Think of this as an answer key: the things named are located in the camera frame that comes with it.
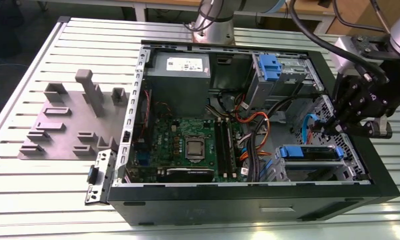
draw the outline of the blue cable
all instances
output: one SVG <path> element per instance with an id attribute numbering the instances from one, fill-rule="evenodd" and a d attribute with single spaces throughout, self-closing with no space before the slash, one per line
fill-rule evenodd
<path id="1" fill-rule="evenodd" d="M 307 114 L 305 117 L 305 121 L 302 123 L 302 141 L 305 144 L 307 144 L 307 129 L 309 129 L 309 120 L 313 119 L 314 121 L 319 120 L 319 117 L 317 114 Z"/>

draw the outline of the floor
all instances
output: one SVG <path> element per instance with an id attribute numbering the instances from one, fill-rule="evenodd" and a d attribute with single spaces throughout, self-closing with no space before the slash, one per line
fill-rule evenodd
<path id="1" fill-rule="evenodd" d="M 99 6 L 70 3 L 49 3 L 49 11 L 42 12 L 38 2 L 22 1 L 20 11 L 25 16 L 25 25 L 15 29 L 22 43 L 22 53 L 16 56 L 0 58 L 0 64 L 22 64 L 30 66 L 39 49 L 50 35 L 61 16 L 79 18 L 123 20 L 126 12 L 127 20 L 135 19 L 131 8 L 122 9 L 117 6 Z M 197 19 L 198 13 L 178 10 L 149 10 L 149 20 L 162 23 L 182 23 Z M 242 28 L 255 28 L 257 19 L 254 16 L 237 16 L 235 26 Z M 14 93 L 14 90 L 25 76 L 27 67 L 20 65 L 0 66 L 0 112 Z"/>

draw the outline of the side panel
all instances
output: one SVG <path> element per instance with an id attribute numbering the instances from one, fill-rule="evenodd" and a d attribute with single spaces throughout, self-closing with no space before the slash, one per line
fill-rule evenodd
<path id="1" fill-rule="evenodd" d="M 131 225 L 198 225 L 326 220 L 359 207 L 367 199 L 113 201 L 111 205 Z"/>

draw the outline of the ram slot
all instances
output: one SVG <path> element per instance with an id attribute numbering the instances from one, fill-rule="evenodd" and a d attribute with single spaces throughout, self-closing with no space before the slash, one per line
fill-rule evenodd
<path id="1" fill-rule="evenodd" d="M 226 164 L 226 173 L 229 173 L 229 176 L 233 174 L 233 152 L 231 152 L 231 136 L 229 136 L 229 124 L 227 122 L 222 122 L 222 140 L 223 140 L 223 146 L 225 146 L 225 164 Z"/>
<path id="2" fill-rule="evenodd" d="M 218 174 L 221 176 L 223 176 L 225 173 L 227 173 L 222 128 L 223 128 L 222 122 L 215 121 L 215 147 L 217 147 L 217 159 L 218 159 Z"/>

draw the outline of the power supply label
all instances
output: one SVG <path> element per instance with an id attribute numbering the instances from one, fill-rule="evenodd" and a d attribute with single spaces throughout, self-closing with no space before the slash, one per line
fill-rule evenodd
<path id="1" fill-rule="evenodd" d="M 166 70 L 169 70 L 169 71 L 203 72 L 202 58 L 170 57 L 167 59 Z"/>

